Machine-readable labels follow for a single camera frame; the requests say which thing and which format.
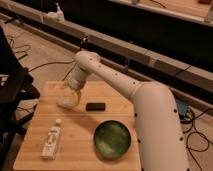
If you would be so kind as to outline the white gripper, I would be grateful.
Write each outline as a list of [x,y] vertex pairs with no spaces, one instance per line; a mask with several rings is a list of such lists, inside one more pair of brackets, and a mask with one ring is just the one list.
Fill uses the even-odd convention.
[[60,89],[71,89],[76,90],[72,93],[71,100],[72,106],[75,107],[80,103],[81,99],[81,89],[86,84],[86,80],[89,77],[90,72],[82,69],[80,66],[76,65],[73,71],[68,75],[67,82],[64,82]]

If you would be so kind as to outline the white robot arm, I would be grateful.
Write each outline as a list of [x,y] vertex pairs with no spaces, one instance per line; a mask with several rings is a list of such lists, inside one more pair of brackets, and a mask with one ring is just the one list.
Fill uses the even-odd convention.
[[138,81],[100,62],[95,52],[79,51],[76,66],[66,81],[73,91],[57,104],[72,108],[79,104],[80,91],[92,73],[102,78],[133,103],[140,161],[144,171],[189,171],[177,105],[171,90],[157,81]]

